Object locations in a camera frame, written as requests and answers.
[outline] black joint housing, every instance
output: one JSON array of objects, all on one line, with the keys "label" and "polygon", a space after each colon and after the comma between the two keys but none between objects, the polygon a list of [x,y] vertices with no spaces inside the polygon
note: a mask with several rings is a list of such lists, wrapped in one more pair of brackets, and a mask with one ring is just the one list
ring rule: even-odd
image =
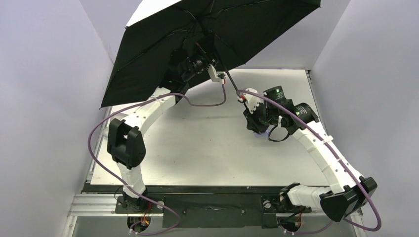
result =
[{"label": "black joint housing", "polygon": [[[371,196],[377,189],[377,183],[372,177],[359,178],[361,185]],[[333,221],[340,222],[344,217],[358,210],[367,203],[364,194],[358,186],[345,186],[343,193],[333,194],[331,191],[320,195],[320,205],[325,214]]]},{"label": "black joint housing", "polygon": [[139,166],[146,153],[141,131],[125,124],[125,120],[113,119],[109,124],[107,151],[127,169]]},{"label": "black joint housing", "polygon": [[281,200],[281,204],[284,206],[284,209],[285,210],[294,210],[294,209],[296,209],[297,208],[297,206],[294,206],[292,203],[291,203],[291,201],[290,201],[290,198],[288,197],[288,192],[292,189],[292,188],[294,188],[294,187],[296,187],[296,186],[298,186],[298,185],[300,185],[300,183],[292,183],[292,184],[290,184],[290,185],[288,185],[288,186],[286,186],[285,188],[283,188],[283,189],[281,189],[281,191],[280,191],[280,196],[282,196],[284,199],[282,199]]},{"label": "black joint housing", "polygon": [[[147,189],[142,193],[143,196],[147,196]],[[127,195],[125,192],[122,192],[122,196],[124,197],[124,205],[128,205],[132,209],[142,212],[147,210],[148,201],[142,198],[134,198]]]}]

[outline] white arm segment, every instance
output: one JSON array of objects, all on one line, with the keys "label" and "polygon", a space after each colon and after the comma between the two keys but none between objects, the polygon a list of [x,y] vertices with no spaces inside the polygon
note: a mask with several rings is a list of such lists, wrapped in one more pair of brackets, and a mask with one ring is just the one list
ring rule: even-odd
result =
[{"label": "white arm segment", "polygon": [[[137,126],[144,137],[144,134],[150,126],[166,111],[168,108],[176,104],[175,96],[168,96],[160,100],[155,97],[170,93],[170,90],[165,88],[157,88],[154,94],[148,100],[155,100],[155,102],[139,107],[135,112],[124,118],[125,124],[135,127]],[[121,177],[138,193],[142,194],[145,191],[145,185],[142,179],[141,166],[127,169],[125,165],[118,163],[118,168],[121,171]],[[133,197],[139,198],[138,195],[131,192],[124,186],[124,192]]]},{"label": "white arm segment", "polygon": [[293,205],[310,206],[313,209],[321,210],[320,194],[324,194],[329,191],[332,191],[334,194],[338,194],[345,192],[345,189],[343,188],[344,186],[348,185],[352,188],[356,185],[355,181],[353,181],[349,174],[346,173],[332,152],[324,145],[325,142],[330,144],[330,146],[339,155],[339,159],[346,164],[358,180],[361,174],[354,169],[354,167],[352,167],[345,157],[343,157],[343,155],[339,152],[332,142],[333,137],[326,134],[320,122],[312,121],[308,123],[308,125],[316,131],[324,139],[324,141],[320,141],[308,129],[298,129],[293,134],[293,137],[298,140],[310,153],[311,157],[313,157],[314,161],[326,177],[329,187],[316,188],[298,185],[290,189],[288,197]]}]

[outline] black umbrella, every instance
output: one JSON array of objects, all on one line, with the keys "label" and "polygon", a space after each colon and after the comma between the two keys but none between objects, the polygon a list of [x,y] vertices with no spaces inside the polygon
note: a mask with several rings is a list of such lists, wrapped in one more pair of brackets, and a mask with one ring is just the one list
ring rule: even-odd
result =
[{"label": "black umbrella", "polygon": [[182,0],[169,6],[126,29],[102,107],[145,101],[158,86],[185,91],[210,78],[203,70],[179,79],[179,68],[199,67],[183,62],[186,57],[212,60],[217,71],[243,65],[318,7],[320,0]]}]

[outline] red wire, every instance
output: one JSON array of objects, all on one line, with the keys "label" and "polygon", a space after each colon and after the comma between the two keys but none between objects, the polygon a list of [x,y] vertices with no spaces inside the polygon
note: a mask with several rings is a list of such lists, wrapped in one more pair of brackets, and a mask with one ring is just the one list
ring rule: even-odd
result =
[{"label": "red wire", "polygon": [[145,222],[145,215],[149,212],[151,210],[151,203],[148,203],[148,209],[147,209],[147,211],[144,213],[144,215],[143,215],[143,220],[144,220],[144,222]]}]

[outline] white bracket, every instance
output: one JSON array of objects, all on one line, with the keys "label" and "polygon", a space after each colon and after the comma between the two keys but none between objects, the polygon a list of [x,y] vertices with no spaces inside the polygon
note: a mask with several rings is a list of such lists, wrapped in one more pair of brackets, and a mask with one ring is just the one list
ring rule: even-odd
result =
[{"label": "white bracket", "polygon": [[213,81],[213,82],[219,82],[220,84],[225,84],[225,77],[226,74],[225,72],[217,72],[215,70],[215,67],[210,64],[208,67],[208,74],[209,74],[209,78]]},{"label": "white bracket", "polygon": [[[246,91],[257,93],[257,90],[252,89],[252,88],[247,88]],[[252,95],[247,94],[247,93],[243,93],[242,97],[238,97],[238,100],[239,100],[240,103],[243,103],[243,102],[246,103],[246,105],[248,106],[249,111],[250,111],[251,114],[253,114],[253,112],[256,110],[256,108],[259,105],[263,105],[263,100],[262,99],[260,99],[259,97],[256,97],[256,96],[252,96]]]}]

